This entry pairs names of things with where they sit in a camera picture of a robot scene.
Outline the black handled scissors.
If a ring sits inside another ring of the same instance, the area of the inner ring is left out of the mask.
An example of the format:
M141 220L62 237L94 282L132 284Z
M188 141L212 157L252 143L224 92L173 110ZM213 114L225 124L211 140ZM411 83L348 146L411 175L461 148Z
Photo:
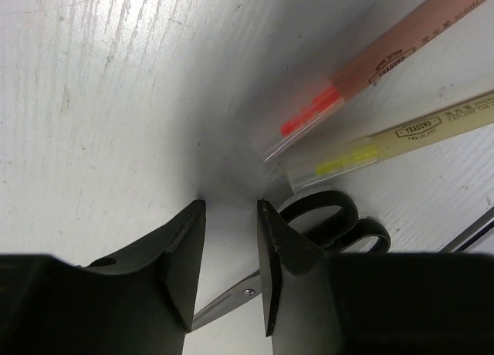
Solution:
M389 251L391 237L387 229L375 219L361 218L354 201L341 191L320 191L307 195L281 209L279 214L289 224L322 208L334 208L336 211L302 232L311 242L328 252L344 252L371 238L374 243L369 252ZM194 314L192 329L198 330L238 309L261 292L260 271L256 270Z

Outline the slim yellow highlighter pen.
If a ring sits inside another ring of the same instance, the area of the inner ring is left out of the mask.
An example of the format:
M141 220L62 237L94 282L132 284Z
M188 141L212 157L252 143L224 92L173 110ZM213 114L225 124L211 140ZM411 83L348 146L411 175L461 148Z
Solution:
M493 124L493 92L360 137L345 144L311 144L284 160L293 191Z

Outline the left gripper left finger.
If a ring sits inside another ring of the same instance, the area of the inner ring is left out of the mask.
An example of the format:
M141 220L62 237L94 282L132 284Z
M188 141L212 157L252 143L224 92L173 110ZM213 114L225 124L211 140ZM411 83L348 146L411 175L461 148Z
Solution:
M86 267L1 257L3 354L179 354L191 331L205 202Z

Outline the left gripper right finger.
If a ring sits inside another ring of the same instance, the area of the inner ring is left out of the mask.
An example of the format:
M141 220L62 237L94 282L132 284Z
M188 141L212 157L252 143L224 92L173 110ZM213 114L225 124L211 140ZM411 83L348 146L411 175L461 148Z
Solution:
M266 334L275 354L491 354L493 257L329 253L259 201Z

